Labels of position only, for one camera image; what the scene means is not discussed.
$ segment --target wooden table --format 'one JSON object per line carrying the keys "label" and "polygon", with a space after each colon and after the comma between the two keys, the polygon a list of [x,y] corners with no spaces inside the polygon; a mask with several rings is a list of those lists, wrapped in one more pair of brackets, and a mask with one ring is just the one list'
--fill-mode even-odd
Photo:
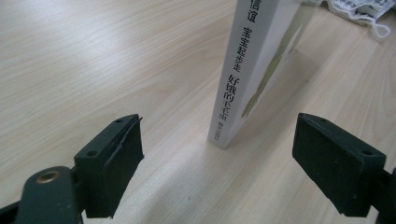
{"label": "wooden table", "polygon": [[146,158],[112,220],[374,223],[337,213],[291,156],[299,112],[329,119],[396,166],[396,13],[377,42],[320,8],[284,72],[221,150],[206,141],[235,1],[2,1],[0,206],[138,113]]}

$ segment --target light wood grain tabletop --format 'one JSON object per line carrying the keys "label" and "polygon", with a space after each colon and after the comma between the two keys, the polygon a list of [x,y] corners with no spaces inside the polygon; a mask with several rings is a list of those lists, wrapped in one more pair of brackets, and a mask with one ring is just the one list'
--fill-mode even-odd
{"label": "light wood grain tabletop", "polygon": [[2,1],[0,206],[108,123],[137,113],[145,159],[114,219],[86,223],[374,223],[339,215],[291,156],[299,112],[396,166],[396,13],[368,27],[321,7],[230,146],[207,132],[235,1]]}

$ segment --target wood grain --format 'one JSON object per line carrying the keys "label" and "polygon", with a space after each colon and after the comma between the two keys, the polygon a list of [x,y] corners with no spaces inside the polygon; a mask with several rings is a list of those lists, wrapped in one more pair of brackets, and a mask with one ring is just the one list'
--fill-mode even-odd
{"label": "wood grain", "polygon": [[[146,158],[114,219],[87,223],[374,223],[337,213],[291,157],[299,112],[396,166],[396,34],[320,8],[285,71],[221,150],[206,141],[235,1],[3,1],[0,206],[138,113]],[[396,13],[381,21],[396,30]]]}

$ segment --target wooden surface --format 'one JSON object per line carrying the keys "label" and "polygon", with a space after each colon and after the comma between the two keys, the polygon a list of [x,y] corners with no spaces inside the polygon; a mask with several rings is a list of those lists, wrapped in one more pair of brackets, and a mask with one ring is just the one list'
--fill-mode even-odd
{"label": "wooden surface", "polygon": [[396,13],[378,43],[320,8],[231,146],[206,141],[235,1],[2,1],[0,206],[138,113],[146,158],[114,219],[86,223],[374,223],[337,213],[291,157],[296,116],[329,119],[396,166]]}

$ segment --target table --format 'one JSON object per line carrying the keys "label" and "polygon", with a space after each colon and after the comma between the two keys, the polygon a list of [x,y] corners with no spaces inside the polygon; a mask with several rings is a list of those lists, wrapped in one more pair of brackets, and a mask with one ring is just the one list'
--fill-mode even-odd
{"label": "table", "polygon": [[[235,1],[3,1],[0,206],[138,113],[145,159],[114,219],[86,223],[374,223],[344,217],[291,156],[299,112],[396,166],[396,34],[378,42],[325,7],[231,145],[206,141]],[[396,31],[396,13],[381,21]]]}

